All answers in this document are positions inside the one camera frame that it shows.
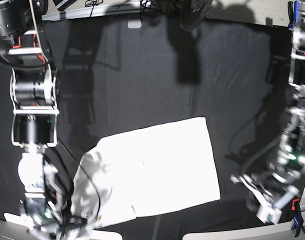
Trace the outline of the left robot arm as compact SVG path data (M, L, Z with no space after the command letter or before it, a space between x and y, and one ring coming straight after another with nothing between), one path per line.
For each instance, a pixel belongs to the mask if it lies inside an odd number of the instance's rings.
M285 111L280 136L251 156L237 182L249 189L262 208L280 210L299 194L295 183L305 175L305 0L289 3L292 48L288 84L295 89Z

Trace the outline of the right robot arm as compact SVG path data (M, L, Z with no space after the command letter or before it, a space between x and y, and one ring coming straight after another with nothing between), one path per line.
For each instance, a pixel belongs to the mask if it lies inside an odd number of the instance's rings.
M11 142L23 149L20 215L39 240L74 240L73 186L65 186L46 150L57 143L59 72L43 30L38 0L0 0L0 64L11 68Z

